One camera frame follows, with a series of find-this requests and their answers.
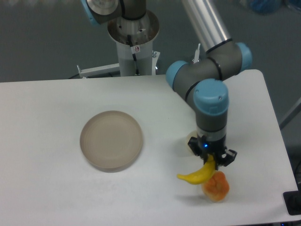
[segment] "gray floor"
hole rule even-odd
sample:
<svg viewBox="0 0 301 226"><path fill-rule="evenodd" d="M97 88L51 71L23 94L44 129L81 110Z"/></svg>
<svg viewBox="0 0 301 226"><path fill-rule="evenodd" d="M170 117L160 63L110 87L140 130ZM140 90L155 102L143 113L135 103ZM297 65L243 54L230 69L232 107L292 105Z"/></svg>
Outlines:
<svg viewBox="0 0 301 226"><path fill-rule="evenodd" d="M0 82L66 79L82 69L117 62L106 26L90 25L79 0L34 7L0 0ZM301 97L301 14L282 7L261 16L235 0L216 0L235 41L253 52L254 69L263 72L278 121ZM154 48L161 52L160 73L180 59L190 59L197 37L180 0L149 0L160 21ZM301 158L301 114L283 129L293 164Z"/></svg>

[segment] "round plate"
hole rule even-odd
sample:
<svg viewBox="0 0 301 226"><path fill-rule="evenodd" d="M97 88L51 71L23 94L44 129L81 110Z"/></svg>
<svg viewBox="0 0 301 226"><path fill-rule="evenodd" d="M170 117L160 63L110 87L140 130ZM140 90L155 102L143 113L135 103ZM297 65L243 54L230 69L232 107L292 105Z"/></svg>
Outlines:
<svg viewBox="0 0 301 226"><path fill-rule="evenodd" d="M137 121L119 111L94 116L80 135L80 148L84 156L103 171L128 167L137 158L142 143L143 135Z"/></svg>

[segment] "black cable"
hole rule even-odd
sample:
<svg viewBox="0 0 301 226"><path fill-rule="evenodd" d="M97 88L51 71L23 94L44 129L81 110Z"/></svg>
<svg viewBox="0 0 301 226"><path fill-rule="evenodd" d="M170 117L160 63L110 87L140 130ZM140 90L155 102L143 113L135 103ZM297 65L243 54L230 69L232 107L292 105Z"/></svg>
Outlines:
<svg viewBox="0 0 301 226"><path fill-rule="evenodd" d="M87 79L98 79L98 78L108 78L108 77L113 77L113 75L110 72L108 72L106 74L91 75L88 76Z"/></svg>
<svg viewBox="0 0 301 226"><path fill-rule="evenodd" d="M133 43L132 43L132 37L131 37L131 35L127 35L127 41L130 44L130 48L132 48L133 47ZM133 52L132 55L133 55L133 59L134 59L134 63L135 63L135 68L136 68L136 75L140 75L139 70L138 70L137 58L136 58L135 52Z"/></svg>
<svg viewBox="0 0 301 226"><path fill-rule="evenodd" d="M68 78L68 79L73 79L73 78L75 78L76 76L79 76L79 73L77 73L76 75L74 75L74 76L71 76L70 78Z"/></svg>
<svg viewBox="0 0 301 226"><path fill-rule="evenodd" d="M194 83L192 86L189 87L188 91L185 94L185 102L187 102L189 93L192 91L193 88L195 88L198 85L198 83L199 81L197 81L196 83Z"/></svg>
<svg viewBox="0 0 301 226"><path fill-rule="evenodd" d="M220 77L220 80L222 81L222 69L221 69L221 65L215 59L213 59L212 57L207 57L207 59L211 60L215 64L216 69L217 69L218 74L219 74L219 77Z"/></svg>

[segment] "banana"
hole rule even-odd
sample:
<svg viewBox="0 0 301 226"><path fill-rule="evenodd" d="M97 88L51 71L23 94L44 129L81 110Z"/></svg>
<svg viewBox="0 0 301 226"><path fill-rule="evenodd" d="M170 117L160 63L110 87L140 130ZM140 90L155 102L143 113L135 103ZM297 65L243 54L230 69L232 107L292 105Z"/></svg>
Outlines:
<svg viewBox="0 0 301 226"><path fill-rule="evenodd" d="M204 166L194 173L188 175L178 174L177 177L192 185L199 185L209 180L215 173L215 161L212 155L208 156L208 161Z"/></svg>

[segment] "silver arm tube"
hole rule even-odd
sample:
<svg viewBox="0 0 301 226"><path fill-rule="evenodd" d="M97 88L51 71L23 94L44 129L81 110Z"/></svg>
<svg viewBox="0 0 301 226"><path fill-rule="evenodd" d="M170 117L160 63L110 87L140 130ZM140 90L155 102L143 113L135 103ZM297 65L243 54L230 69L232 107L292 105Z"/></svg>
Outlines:
<svg viewBox="0 0 301 226"><path fill-rule="evenodd" d="M213 0L182 0L182 4L204 51L231 38Z"/></svg>

